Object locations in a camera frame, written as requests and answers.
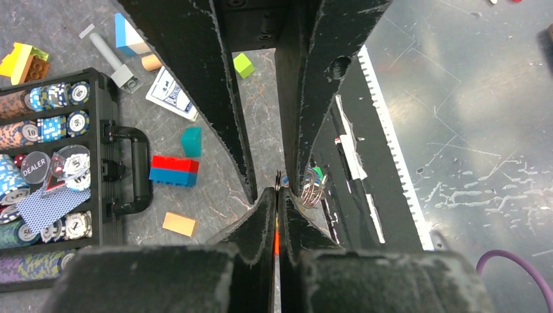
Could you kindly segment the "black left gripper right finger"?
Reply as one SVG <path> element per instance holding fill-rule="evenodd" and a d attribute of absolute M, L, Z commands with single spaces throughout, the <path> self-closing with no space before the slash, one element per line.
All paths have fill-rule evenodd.
<path fill-rule="evenodd" d="M 454 252 L 348 250 L 278 193 L 283 312 L 493 312 L 471 265 Z"/>

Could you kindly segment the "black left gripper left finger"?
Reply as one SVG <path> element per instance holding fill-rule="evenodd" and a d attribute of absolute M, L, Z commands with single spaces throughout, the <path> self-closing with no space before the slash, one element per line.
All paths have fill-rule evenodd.
<path fill-rule="evenodd" d="M 270 312 L 276 194 L 204 245 L 101 246 L 78 252 L 48 312 Z"/>

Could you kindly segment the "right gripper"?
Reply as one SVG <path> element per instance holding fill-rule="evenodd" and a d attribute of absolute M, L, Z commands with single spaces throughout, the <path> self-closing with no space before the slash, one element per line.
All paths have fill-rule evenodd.
<path fill-rule="evenodd" d="M 352 61 L 390 1 L 117 1 L 218 136 L 246 199 L 258 198 L 232 52 L 275 48 L 289 188 L 300 195 L 314 142 Z"/>

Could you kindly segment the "green key tag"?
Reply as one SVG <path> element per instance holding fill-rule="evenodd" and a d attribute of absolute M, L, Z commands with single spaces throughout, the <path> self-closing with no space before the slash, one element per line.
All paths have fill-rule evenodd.
<path fill-rule="evenodd" d="M 312 170 L 315 171 L 315 172 L 317 173 L 317 176 L 319 177 L 319 179 L 323 179 L 324 174 L 323 174 L 323 172 L 322 172 L 322 170 L 321 170 L 320 167 L 317 167 L 317 166 L 316 166 L 316 167 L 313 167 Z"/>

